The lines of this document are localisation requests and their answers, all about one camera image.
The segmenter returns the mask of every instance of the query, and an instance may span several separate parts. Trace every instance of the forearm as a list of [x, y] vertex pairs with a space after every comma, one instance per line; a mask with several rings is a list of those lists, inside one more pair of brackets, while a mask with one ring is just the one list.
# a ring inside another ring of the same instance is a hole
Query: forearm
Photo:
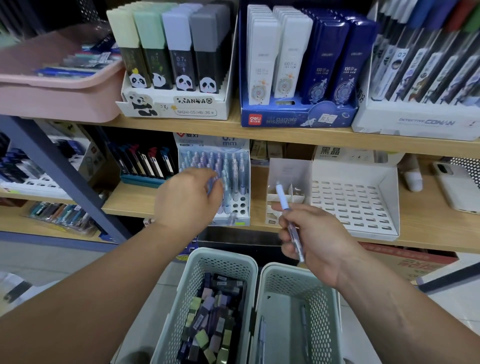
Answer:
[[383, 363], [480, 363], [480, 337], [367, 252], [341, 271], [338, 290]]
[[172, 235], [151, 225], [1, 317], [0, 357], [6, 363], [108, 363], [178, 253], [175, 240], [186, 239]]

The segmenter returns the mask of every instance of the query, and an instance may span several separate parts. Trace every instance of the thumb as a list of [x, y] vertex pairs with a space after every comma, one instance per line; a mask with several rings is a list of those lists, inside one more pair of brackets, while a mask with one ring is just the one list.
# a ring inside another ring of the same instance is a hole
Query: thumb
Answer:
[[282, 216], [288, 221], [294, 222], [299, 227], [306, 227], [314, 218], [314, 215], [306, 210], [285, 210]]
[[223, 200], [223, 185], [222, 180], [218, 179], [215, 181], [210, 194], [208, 195], [208, 208], [215, 213], [218, 211], [218, 208], [222, 204]]

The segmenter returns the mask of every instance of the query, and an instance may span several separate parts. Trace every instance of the tile floor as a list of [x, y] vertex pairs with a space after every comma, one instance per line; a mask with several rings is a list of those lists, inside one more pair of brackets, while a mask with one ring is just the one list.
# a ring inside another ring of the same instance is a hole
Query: tile floor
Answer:
[[[15, 273], [40, 286], [65, 278], [102, 254], [0, 242], [0, 271]], [[425, 281], [480, 261], [480, 255], [462, 254], [459, 257], [460, 262], [454, 267], [448, 267], [444, 272], [434, 272], [432, 278], [427, 276]], [[112, 363], [127, 364], [127, 355], [138, 350], [153, 352], [175, 299], [183, 268], [184, 265], [180, 263], [171, 263], [168, 266], [112, 359]], [[432, 299], [480, 335], [480, 280], [436, 293], [432, 295]], [[380, 363], [360, 323], [343, 299], [341, 299], [341, 319], [344, 356], [355, 364]]]

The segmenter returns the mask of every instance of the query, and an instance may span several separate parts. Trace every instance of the hand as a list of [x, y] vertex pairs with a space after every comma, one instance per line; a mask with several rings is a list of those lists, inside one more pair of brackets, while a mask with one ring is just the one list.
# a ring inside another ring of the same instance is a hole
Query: hand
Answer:
[[155, 198], [155, 225], [189, 242], [215, 217], [223, 199], [221, 180], [207, 195], [207, 182], [216, 173], [209, 168], [188, 168], [158, 188]]
[[[307, 267], [323, 283], [337, 288], [342, 265], [350, 257], [366, 252], [334, 215], [310, 205], [289, 206], [291, 211], [284, 211], [280, 217], [280, 226], [283, 229], [278, 235], [284, 242], [283, 254], [298, 259], [287, 230], [288, 221], [292, 221], [300, 227], [300, 241]], [[272, 208], [282, 211], [280, 204], [274, 204]]]

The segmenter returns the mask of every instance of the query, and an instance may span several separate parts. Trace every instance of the plastic bag of pens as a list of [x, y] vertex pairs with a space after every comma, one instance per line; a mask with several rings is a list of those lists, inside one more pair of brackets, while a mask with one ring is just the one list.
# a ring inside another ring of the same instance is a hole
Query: plastic bag of pens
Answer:
[[234, 363], [245, 305], [246, 283], [205, 273], [192, 298], [181, 335], [181, 363]]
[[92, 236], [97, 227], [93, 219], [79, 205], [35, 203], [24, 216], [56, 225], [61, 230]]

